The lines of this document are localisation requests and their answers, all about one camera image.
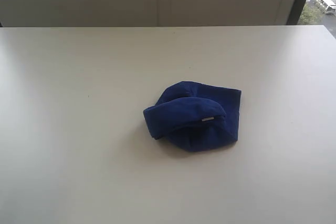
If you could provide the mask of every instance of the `blue towel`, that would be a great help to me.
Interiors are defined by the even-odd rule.
[[[143,114],[153,138],[166,137],[189,152],[206,151],[238,140],[240,95],[236,89],[181,81]]]

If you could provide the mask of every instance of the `tree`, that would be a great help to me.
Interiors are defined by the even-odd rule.
[[[316,6],[306,3],[301,12],[298,25],[318,25],[321,23],[323,12]]]

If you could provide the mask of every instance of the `table surface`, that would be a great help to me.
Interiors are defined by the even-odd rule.
[[[186,153],[142,115],[242,90],[239,139]],[[0,223],[336,223],[336,40],[322,26],[0,30]]]

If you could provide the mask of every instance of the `white van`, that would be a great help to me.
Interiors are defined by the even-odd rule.
[[[325,14],[336,13],[336,4],[332,0],[316,0],[316,3]]]

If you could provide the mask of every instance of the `folded fabric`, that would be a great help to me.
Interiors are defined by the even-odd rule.
[[[199,152],[238,140],[241,91],[182,81],[167,88],[155,104],[143,111],[155,139]]]

